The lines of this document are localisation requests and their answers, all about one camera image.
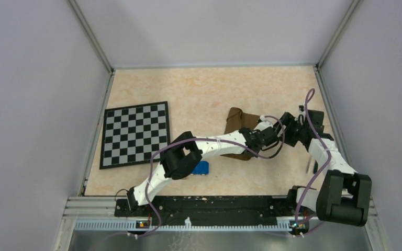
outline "chessboard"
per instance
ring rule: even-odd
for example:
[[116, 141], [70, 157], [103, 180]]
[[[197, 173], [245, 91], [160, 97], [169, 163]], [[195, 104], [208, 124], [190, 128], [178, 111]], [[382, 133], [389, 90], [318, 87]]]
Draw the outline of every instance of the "chessboard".
[[102, 139], [100, 169], [150, 162], [152, 154], [170, 144], [168, 103], [105, 110]]

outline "beige floor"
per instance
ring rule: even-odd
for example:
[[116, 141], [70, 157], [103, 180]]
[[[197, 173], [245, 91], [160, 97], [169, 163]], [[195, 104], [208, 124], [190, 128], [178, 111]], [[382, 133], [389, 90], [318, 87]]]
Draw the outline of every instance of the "beige floor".
[[[224, 132], [231, 107], [259, 115], [296, 115], [310, 88], [317, 92], [309, 108], [324, 111], [311, 66], [117, 70], [107, 108], [168, 101], [172, 139], [188, 130], [196, 136], [214, 136]], [[324, 124], [331, 132], [327, 116]], [[86, 195], [114, 195], [147, 178], [148, 164], [99, 170], [101, 137], [102, 133]], [[285, 146], [271, 160], [244, 162], [218, 156], [208, 159], [209, 175], [174, 181], [159, 194], [285, 195], [292, 185], [305, 186], [312, 177], [306, 174], [308, 159], [301, 144]], [[319, 177], [313, 187], [319, 188], [322, 180]]]

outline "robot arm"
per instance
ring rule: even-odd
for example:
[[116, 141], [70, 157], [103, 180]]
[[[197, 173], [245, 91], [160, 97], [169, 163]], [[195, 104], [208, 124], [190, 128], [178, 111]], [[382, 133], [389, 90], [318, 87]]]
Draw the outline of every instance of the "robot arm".
[[[264, 116], [261, 116], [260, 122], [254, 130], [242, 128], [235, 132], [214, 137], [193, 137], [191, 132], [181, 134], [173, 143], [191, 138], [213, 139], [214, 141], [192, 141], [167, 150], [153, 171], [150, 182], [149, 179], [146, 179], [140, 185], [129, 190], [130, 209], [134, 210], [137, 206], [148, 204], [146, 200], [147, 183], [149, 183], [148, 197], [153, 200], [157, 193], [173, 180], [182, 179], [190, 175], [202, 159], [224, 154], [250, 154], [241, 146], [224, 143], [221, 140], [245, 145], [253, 151], [259, 152], [262, 147], [269, 146], [277, 141], [280, 130], [281, 128], [278, 124], [274, 126]], [[186, 155], [183, 148], [190, 152]]]
[[[308, 123], [304, 123], [304, 111], [297, 118], [285, 112], [281, 117], [284, 129], [284, 143], [295, 146], [301, 142], [319, 166], [322, 166], [331, 153], [331, 161], [323, 171], [325, 179], [320, 191], [309, 189], [301, 206], [308, 207], [317, 213], [323, 221], [363, 226], [367, 221], [372, 182], [367, 175], [358, 174], [343, 159], [331, 135], [323, 132], [324, 112], [309, 110], [309, 116], [315, 130], [318, 132], [328, 149], [324, 149], [320, 141], [312, 133]], [[273, 125], [261, 116], [260, 123], [254, 130], [242, 128], [230, 134], [208, 137], [212, 141], [190, 141], [172, 147], [164, 152], [161, 161], [155, 168], [149, 182], [129, 189], [127, 199], [130, 210], [148, 204], [146, 200], [146, 185], [149, 183], [148, 197], [150, 200], [168, 185], [172, 180], [187, 177], [202, 160], [223, 154], [251, 154], [240, 146], [220, 142], [228, 140], [247, 146], [254, 152], [272, 145], [278, 140], [281, 126]], [[196, 138], [191, 132], [181, 134], [173, 141], [178, 142]], [[346, 189], [352, 197], [342, 197]], [[297, 206], [305, 188], [294, 186], [288, 193], [288, 198]]]

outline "brown cloth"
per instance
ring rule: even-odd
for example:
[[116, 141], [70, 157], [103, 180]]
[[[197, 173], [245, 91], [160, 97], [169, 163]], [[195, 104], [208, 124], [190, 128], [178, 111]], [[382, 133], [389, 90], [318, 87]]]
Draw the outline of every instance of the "brown cloth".
[[[230, 108], [229, 115], [227, 116], [226, 129], [224, 134], [231, 133], [243, 127], [253, 130], [258, 124], [260, 116], [244, 113], [240, 108]], [[242, 161], [248, 161], [252, 156], [248, 154], [224, 154], [224, 157], [236, 158]]]

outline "blue object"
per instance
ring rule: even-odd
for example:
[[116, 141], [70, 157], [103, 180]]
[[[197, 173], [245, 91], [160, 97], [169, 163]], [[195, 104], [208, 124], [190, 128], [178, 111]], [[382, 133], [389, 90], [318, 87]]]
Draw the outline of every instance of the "blue object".
[[209, 163], [207, 161], [200, 161], [193, 169], [192, 174], [194, 175], [207, 175], [209, 174]]

